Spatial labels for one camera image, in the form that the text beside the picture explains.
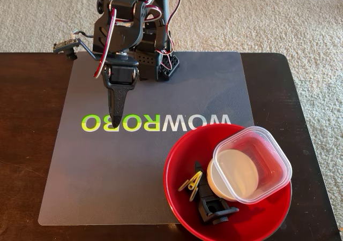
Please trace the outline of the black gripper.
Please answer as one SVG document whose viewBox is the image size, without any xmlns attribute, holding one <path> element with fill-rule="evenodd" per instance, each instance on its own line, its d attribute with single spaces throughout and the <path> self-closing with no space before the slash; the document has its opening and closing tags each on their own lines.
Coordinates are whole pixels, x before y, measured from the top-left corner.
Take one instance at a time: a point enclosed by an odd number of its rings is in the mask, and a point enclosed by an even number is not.
<svg viewBox="0 0 343 241">
<path fill-rule="evenodd" d="M 111 123 L 117 128 L 123 116 L 128 91 L 135 88 L 139 77 L 139 63 L 130 55 L 110 54 L 102 71 L 104 86 L 108 89 L 108 108 Z"/>
</svg>

